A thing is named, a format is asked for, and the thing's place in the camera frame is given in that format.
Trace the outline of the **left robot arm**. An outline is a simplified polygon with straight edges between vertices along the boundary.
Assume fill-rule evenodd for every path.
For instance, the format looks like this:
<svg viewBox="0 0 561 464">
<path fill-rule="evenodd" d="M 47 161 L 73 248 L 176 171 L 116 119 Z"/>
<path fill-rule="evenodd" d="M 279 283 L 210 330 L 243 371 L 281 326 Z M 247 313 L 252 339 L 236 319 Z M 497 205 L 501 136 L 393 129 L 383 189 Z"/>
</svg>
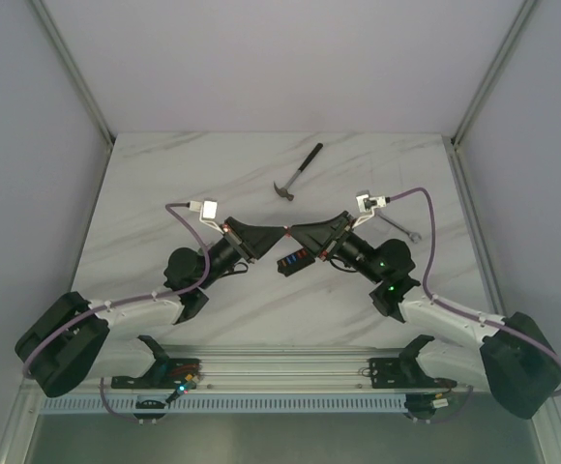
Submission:
<svg viewBox="0 0 561 464">
<path fill-rule="evenodd" d="M 147 389 L 162 386 L 169 357 L 156 329 L 191 320 L 208 302 L 205 289 L 239 261 L 252 263 L 285 235 L 282 226 L 253 226 L 232 217 L 222 237 L 198 250 L 169 256 L 163 286 L 121 301 L 90 301 L 72 291 L 60 296 L 15 344 L 23 375 L 48 397 L 102 378 L 130 377 Z"/>
</svg>

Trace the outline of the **silver open-end wrench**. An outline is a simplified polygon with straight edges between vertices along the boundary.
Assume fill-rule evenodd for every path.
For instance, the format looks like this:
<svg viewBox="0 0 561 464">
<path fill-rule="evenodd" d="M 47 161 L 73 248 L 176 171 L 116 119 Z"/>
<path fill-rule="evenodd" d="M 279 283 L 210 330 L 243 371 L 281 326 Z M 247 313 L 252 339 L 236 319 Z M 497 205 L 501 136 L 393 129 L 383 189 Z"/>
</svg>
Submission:
<svg viewBox="0 0 561 464">
<path fill-rule="evenodd" d="M 408 228 L 404 227 L 403 225 L 401 225 L 397 221 L 391 219 L 390 217 L 387 217 L 386 215 L 384 215 L 381 212 L 377 212 L 376 215 L 379 218 L 381 218 L 382 220 L 384 220 L 385 222 L 387 222 L 389 225 L 396 228 L 399 232 L 406 235 L 412 243 L 417 244 L 417 243 L 422 241 L 422 236 L 421 236 L 420 233 L 409 230 Z"/>
</svg>

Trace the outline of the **left aluminium frame post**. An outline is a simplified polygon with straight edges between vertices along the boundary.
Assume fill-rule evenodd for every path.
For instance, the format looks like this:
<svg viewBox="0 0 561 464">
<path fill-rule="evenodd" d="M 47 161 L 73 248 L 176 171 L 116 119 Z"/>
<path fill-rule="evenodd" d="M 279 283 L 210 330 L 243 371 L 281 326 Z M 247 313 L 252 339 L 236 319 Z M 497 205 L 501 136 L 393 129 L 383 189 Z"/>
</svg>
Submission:
<svg viewBox="0 0 561 464">
<path fill-rule="evenodd" d="M 114 146 L 116 137 L 111 132 L 103 113 L 94 98 L 85 78 L 83 77 L 66 41 L 64 40 L 51 12 L 49 11 L 45 1 L 30 0 L 27 1 L 30 10 L 38 20 L 39 25 L 45 33 L 50 46 L 57 55 L 58 60 L 63 67 L 68 80 L 74 87 L 78 99 L 84 106 L 91 122 L 101 135 L 107 147 Z"/>
</svg>

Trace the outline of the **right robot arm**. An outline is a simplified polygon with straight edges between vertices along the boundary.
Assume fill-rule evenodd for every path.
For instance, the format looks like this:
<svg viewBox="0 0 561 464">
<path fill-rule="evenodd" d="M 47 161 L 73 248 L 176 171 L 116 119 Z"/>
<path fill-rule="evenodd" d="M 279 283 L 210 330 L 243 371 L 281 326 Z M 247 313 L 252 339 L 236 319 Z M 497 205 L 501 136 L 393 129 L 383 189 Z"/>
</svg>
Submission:
<svg viewBox="0 0 561 464">
<path fill-rule="evenodd" d="M 515 417 L 531 419 L 561 386 L 561 365 L 538 324 L 522 312 L 502 317 L 430 294 L 411 276 L 415 263 L 406 242 L 372 246 L 354 232 L 353 222 L 342 213 L 291 226 L 288 233 L 311 256 L 338 258 L 374 283 L 369 296 L 381 315 L 427 330 L 399 355 L 403 381 L 461 382 L 490 392 Z"/>
</svg>

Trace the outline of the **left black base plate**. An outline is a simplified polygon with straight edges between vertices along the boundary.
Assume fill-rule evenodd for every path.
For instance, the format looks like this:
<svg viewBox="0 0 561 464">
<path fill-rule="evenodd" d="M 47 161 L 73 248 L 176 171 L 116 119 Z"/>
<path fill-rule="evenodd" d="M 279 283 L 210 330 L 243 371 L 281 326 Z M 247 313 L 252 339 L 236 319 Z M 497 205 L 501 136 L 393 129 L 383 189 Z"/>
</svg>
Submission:
<svg viewBox="0 0 561 464">
<path fill-rule="evenodd" d="M 178 358 L 156 361 L 151 368 L 138 377 L 113 377 L 110 386 L 124 390 L 170 390 L 187 382 L 188 375 L 196 376 L 200 371 L 200 359 Z"/>
</svg>

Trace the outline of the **black fuse box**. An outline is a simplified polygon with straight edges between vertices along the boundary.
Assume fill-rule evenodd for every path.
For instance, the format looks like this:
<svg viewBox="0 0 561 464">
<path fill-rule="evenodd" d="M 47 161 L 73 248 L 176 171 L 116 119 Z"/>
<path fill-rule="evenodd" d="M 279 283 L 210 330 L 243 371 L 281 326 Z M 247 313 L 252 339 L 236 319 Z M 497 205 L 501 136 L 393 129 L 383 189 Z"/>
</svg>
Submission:
<svg viewBox="0 0 561 464">
<path fill-rule="evenodd" d="M 296 250 L 292 253 L 289 253 L 288 255 L 284 256 L 282 259 L 278 260 L 277 261 L 277 271 L 278 271 L 278 273 L 281 274 L 282 276 L 289 277 L 289 276 L 295 275 L 298 272 L 301 272 L 304 268 L 312 265 L 315 262 L 315 257 L 308 250 L 307 250 L 307 252 L 309 254 L 308 256 L 303 256 L 303 259 L 298 259 L 297 253 L 302 253 L 302 255 L 303 255 L 303 252 L 302 252 L 303 249 L 305 249 L 305 248 L 302 247 L 302 248 L 300 248 L 300 249 L 298 249 L 298 250 Z M 291 258 L 292 255 L 296 256 L 296 258 L 297 258 L 296 262 L 292 262 L 292 258 Z M 291 260 L 291 265 L 288 266 L 286 264 L 287 265 L 286 268 L 282 268 L 281 267 L 281 261 L 286 262 L 287 258 L 289 260 Z"/>
</svg>

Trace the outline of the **aluminium rail base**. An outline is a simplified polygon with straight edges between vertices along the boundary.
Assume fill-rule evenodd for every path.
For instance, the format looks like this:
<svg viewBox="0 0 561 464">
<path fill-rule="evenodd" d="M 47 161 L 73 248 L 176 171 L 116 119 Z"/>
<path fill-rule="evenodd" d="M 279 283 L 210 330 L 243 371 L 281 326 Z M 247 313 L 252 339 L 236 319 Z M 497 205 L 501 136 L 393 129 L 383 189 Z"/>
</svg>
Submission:
<svg viewBox="0 0 561 464">
<path fill-rule="evenodd" d="M 399 358 L 404 348 L 160 345 L 170 359 L 200 359 L 199 373 L 188 375 L 185 384 L 170 390 L 125 390 L 177 391 L 194 382 L 198 389 L 210 388 L 215 392 L 340 392 L 355 387 L 400 392 L 446 391 L 371 386 L 369 359 Z M 106 382 L 112 389 L 112 378 L 84 382 L 71 392 L 92 382 Z"/>
</svg>

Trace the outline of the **right aluminium frame post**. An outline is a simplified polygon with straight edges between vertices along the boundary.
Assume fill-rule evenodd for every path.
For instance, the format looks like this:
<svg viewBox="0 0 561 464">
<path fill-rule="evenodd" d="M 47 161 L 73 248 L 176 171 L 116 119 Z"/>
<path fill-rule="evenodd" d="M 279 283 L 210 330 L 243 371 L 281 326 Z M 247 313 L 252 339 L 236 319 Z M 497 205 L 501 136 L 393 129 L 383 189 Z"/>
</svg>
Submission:
<svg viewBox="0 0 561 464">
<path fill-rule="evenodd" d="M 451 137 L 452 146 L 458 149 L 469 135 L 483 107 L 496 87 L 502 73 L 512 59 L 517 46 L 529 26 L 533 15 L 541 6 L 540 0 L 521 2 L 514 19 L 491 59 L 473 97 L 461 117 L 458 127 Z"/>
</svg>

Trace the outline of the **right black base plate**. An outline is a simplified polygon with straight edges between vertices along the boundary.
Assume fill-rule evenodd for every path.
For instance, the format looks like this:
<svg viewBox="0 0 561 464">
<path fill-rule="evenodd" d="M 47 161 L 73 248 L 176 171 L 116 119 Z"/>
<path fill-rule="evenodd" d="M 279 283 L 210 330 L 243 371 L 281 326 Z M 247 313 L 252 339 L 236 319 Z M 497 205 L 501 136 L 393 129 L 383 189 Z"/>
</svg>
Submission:
<svg viewBox="0 0 561 464">
<path fill-rule="evenodd" d="M 367 371 L 374 389 L 452 389 L 454 380 L 429 377 L 414 360 L 370 358 Z"/>
</svg>

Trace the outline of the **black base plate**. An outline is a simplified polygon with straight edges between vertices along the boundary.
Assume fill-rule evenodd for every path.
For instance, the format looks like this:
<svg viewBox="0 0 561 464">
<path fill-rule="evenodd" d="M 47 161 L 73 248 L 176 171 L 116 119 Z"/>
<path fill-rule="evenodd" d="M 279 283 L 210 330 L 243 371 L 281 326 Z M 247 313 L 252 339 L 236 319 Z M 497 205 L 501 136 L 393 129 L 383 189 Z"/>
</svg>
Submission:
<svg viewBox="0 0 561 464">
<path fill-rule="evenodd" d="M 200 359 L 178 358 L 156 361 L 151 368 L 138 377 L 113 377 L 110 386 L 124 390 L 170 390 L 187 382 L 188 375 L 196 376 L 200 371 Z"/>
<path fill-rule="evenodd" d="M 367 371 L 374 389 L 452 389 L 454 380 L 429 377 L 414 360 L 370 358 Z"/>
</svg>

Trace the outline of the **aluminium frame post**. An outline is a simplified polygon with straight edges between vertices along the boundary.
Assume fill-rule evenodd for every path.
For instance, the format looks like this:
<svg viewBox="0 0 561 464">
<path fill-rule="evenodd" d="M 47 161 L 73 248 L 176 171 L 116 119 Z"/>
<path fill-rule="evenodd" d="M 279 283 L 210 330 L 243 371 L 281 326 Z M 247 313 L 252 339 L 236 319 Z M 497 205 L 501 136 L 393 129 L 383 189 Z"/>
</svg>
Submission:
<svg viewBox="0 0 561 464">
<path fill-rule="evenodd" d="M 541 6 L 540 0 L 521 2 L 514 19 L 491 59 L 473 97 L 461 117 L 458 127 L 451 137 L 452 146 L 458 149 L 469 135 L 483 107 L 496 87 L 502 73 L 512 59 L 517 46 L 529 26 L 533 15 Z"/>
<path fill-rule="evenodd" d="M 68 80 L 74 87 L 78 99 L 84 106 L 91 122 L 101 135 L 107 147 L 114 146 L 116 137 L 111 132 L 103 113 L 94 98 L 85 78 L 83 77 L 66 41 L 64 40 L 51 12 L 49 11 L 45 1 L 30 0 L 27 1 L 30 10 L 38 20 L 39 25 L 45 33 L 50 46 L 57 55 L 58 60 L 63 67 Z"/>
</svg>

